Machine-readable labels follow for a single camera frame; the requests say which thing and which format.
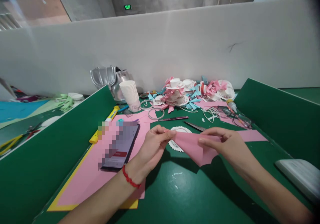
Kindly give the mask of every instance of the white partition wall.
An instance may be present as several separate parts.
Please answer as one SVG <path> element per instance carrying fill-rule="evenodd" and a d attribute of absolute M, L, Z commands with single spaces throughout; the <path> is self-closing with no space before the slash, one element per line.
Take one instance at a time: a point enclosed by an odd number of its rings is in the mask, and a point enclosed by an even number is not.
<path fill-rule="evenodd" d="M 29 94 L 91 94 L 89 71 L 128 69 L 143 90 L 170 76 L 250 77 L 275 87 L 320 86 L 312 0 L 241 3 L 0 32 L 0 78 Z"/>

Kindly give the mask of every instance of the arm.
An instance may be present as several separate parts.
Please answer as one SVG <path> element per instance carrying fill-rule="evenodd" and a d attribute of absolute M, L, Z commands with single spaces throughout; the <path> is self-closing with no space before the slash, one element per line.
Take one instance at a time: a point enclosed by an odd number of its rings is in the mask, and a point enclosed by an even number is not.
<path fill-rule="evenodd" d="M 312 213 L 260 165 L 237 132 L 214 127 L 201 134 L 222 137 L 222 143 L 205 137 L 199 143 L 221 153 L 280 223 L 310 223 Z"/>
<path fill-rule="evenodd" d="M 159 162 L 166 144 L 175 135 L 160 125 L 147 132 L 138 154 L 128 162 L 125 171 L 132 181 L 140 184 Z M 59 224 L 105 224 L 136 190 L 127 182 L 122 170 L 88 199 L 69 212 Z"/>

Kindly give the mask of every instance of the silver bag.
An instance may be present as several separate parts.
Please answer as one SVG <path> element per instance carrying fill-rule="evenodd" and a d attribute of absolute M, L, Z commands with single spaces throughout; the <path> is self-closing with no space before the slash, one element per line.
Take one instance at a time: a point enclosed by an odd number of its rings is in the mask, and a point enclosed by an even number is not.
<path fill-rule="evenodd" d="M 114 100 L 124 101 L 124 96 L 119 84 L 130 80 L 127 70 L 120 70 L 118 67 L 111 65 L 106 68 L 96 67 L 90 71 L 90 74 L 92 82 L 98 89 L 108 85 Z"/>

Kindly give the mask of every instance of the exit sign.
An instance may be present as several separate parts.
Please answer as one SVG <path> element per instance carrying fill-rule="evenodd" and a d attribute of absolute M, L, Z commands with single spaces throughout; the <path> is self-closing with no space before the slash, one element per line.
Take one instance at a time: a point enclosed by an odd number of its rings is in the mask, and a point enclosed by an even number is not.
<path fill-rule="evenodd" d="M 131 5 L 124 5 L 124 9 L 125 10 L 131 9 Z"/>

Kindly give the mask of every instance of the glue bottle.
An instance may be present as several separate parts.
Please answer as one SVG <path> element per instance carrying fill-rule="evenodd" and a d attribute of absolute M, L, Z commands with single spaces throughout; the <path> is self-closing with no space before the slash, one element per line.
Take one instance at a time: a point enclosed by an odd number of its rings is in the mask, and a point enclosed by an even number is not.
<path fill-rule="evenodd" d="M 108 122 L 109 122 L 109 121 L 112 121 L 113 118 L 116 116 L 118 110 L 120 110 L 120 108 L 119 108 L 119 106 L 116 105 L 116 106 L 113 108 L 113 111 L 110 113 L 110 115 L 109 115 L 108 118 L 106 119 L 106 121 L 108 121 Z"/>
<path fill-rule="evenodd" d="M 115 106 L 113 108 L 113 111 L 110 113 L 110 115 L 107 117 L 106 121 L 110 122 L 113 120 L 113 118 L 116 116 L 118 110 L 120 110 L 119 106 Z M 89 140 L 89 142 L 91 144 L 96 144 L 99 140 L 99 130 L 97 130 L 94 135 L 91 137 L 91 139 Z"/>
<path fill-rule="evenodd" d="M 228 105 L 235 113 L 237 113 L 237 106 L 236 106 L 236 104 L 233 102 L 232 99 L 227 99 L 227 105 Z"/>

